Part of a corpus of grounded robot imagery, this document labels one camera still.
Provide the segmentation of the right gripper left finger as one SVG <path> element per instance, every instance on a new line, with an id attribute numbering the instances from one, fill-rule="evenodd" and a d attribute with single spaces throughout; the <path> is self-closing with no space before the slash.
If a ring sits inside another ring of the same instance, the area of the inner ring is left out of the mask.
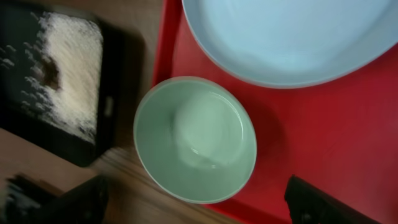
<path id="1" fill-rule="evenodd" d="M 19 174 L 7 180 L 6 223 L 102 223 L 108 183 L 96 176 L 65 193 Z"/>

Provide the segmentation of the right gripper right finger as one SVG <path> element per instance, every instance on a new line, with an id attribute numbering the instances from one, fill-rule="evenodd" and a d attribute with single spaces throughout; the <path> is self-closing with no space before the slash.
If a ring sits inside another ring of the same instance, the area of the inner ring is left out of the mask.
<path id="1" fill-rule="evenodd" d="M 293 224 L 378 224 L 296 175 L 289 178 L 284 199 Z"/>

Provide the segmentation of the rice and food scraps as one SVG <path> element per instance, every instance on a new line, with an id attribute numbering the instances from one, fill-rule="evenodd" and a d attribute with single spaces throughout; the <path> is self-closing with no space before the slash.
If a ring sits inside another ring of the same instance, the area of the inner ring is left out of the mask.
<path id="1" fill-rule="evenodd" d="M 1 11 L 1 99 L 93 143 L 103 36 L 93 21 L 56 12 Z"/>

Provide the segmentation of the green bowl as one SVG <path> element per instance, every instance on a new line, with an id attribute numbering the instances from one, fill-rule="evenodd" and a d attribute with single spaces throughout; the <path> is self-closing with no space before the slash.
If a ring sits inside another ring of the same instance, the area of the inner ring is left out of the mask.
<path id="1" fill-rule="evenodd" d="M 256 164 L 248 113 L 230 92 L 204 78 L 175 77 L 153 87 L 139 103 L 133 134 L 154 182 L 190 203 L 233 197 Z"/>

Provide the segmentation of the light blue plate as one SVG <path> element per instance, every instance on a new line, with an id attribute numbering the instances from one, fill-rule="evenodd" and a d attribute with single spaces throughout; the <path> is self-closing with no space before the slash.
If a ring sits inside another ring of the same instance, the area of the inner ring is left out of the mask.
<path id="1" fill-rule="evenodd" d="M 397 43 L 397 0 L 183 0 L 182 6 L 212 62 L 269 88 L 330 82 Z"/>

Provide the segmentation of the black waste tray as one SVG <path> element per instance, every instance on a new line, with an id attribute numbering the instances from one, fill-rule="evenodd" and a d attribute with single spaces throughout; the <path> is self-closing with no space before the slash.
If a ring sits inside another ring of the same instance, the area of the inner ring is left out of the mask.
<path id="1" fill-rule="evenodd" d="M 35 20 L 44 12 L 57 12 L 96 23 L 104 37 L 104 58 L 99 88 L 98 125 L 90 143 L 40 119 L 35 99 L 23 94 L 33 88 L 25 77 L 33 75 L 24 50 L 39 41 L 40 25 Z M 20 1 L 1 2 L 1 58 L 14 65 L 1 66 L 1 128 L 80 167 L 87 167 L 112 148 L 119 121 L 122 85 L 132 75 L 137 88 L 142 70 L 144 42 L 86 11 L 56 5 Z"/>

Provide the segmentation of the red serving tray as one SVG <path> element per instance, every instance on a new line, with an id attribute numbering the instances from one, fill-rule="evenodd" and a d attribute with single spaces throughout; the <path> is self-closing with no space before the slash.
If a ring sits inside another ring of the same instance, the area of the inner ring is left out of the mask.
<path id="1" fill-rule="evenodd" d="M 244 223 L 289 223 L 284 192 L 296 175 L 381 223 L 397 222 L 397 48 L 335 81 L 293 90 L 254 86 L 217 67 L 164 1 L 153 82 L 191 75 L 230 91 L 257 137 L 246 186 L 212 210 Z"/>

